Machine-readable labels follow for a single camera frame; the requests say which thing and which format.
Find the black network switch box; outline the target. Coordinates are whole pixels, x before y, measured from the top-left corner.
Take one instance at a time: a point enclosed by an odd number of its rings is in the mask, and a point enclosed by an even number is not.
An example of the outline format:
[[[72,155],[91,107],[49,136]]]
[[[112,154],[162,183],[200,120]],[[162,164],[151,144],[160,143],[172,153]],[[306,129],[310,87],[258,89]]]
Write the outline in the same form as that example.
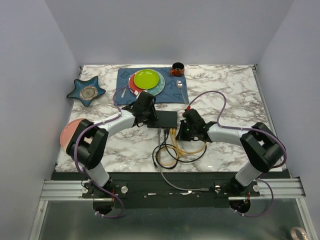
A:
[[[166,111],[156,110],[157,120],[148,121],[147,127],[152,129],[176,129],[178,125],[178,112],[177,111]]]

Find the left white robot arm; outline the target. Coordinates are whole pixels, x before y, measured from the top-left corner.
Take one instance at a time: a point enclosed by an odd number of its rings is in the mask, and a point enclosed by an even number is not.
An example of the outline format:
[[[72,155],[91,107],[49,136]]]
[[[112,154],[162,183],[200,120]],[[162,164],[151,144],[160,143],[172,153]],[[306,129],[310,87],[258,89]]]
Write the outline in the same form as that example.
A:
[[[70,122],[61,132],[61,148],[73,159],[77,170],[91,179],[93,191],[99,197],[115,197],[110,192],[110,175],[101,163],[108,138],[138,124],[158,120],[155,103],[156,97],[143,91],[136,101],[119,108],[118,114],[96,123],[79,118]]]

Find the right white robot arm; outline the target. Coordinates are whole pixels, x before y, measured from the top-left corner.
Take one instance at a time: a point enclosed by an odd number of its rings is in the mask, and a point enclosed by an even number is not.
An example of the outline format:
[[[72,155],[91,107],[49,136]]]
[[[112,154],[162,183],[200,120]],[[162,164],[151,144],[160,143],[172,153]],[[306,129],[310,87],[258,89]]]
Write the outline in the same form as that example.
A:
[[[284,145],[262,122],[252,127],[220,126],[215,121],[206,123],[199,113],[191,108],[183,114],[177,141],[222,142],[243,147],[248,162],[227,184],[227,192],[241,196],[260,175],[268,173],[286,156]]]

